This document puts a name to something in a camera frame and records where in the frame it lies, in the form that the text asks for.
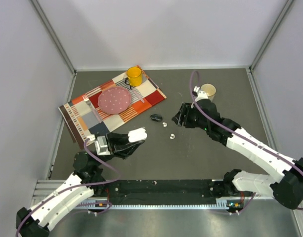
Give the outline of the white earbud charging case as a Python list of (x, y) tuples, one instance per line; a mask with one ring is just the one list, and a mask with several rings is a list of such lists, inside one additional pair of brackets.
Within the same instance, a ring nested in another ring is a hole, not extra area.
[(128, 140), (131, 143), (138, 142), (138, 141), (144, 141), (147, 138), (146, 129), (144, 127), (131, 130), (128, 132)]

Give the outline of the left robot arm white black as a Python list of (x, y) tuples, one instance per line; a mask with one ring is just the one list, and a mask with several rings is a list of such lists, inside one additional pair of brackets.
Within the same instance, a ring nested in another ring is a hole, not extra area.
[(145, 128), (126, 134), (108, 133), (103, 136), (91, 134), (84, 141), (84, 151), (74, 158), (74, 171), (57, 189), (30, 208), (21, 208), (16, 214), (16, 236), (47, 237), (54, 227), (75, 207), (93, 195), (104, 193), (105, 185), (118, 178), (105, 180), (103, 165), (114, 172), (117, 170), (107, 161), (114, 157), (126, 159), (147, 138)]

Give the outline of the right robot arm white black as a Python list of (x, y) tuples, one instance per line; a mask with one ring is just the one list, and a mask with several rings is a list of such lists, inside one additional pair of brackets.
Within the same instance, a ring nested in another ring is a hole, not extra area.
[(214, 141), (237, 151), (267, 172), (253, 174), (234, 169), (224, 176), (224, 190), (233, 196), (240, 191), (274, 198), (288, 209), (299, 209), (303, 201), (303, 158), (295, 160), (271, 149), (251, 136), (238, 123), (223, 118), (209, 99), (182, 103), (172, 118), (177, 126), (200, 128)]

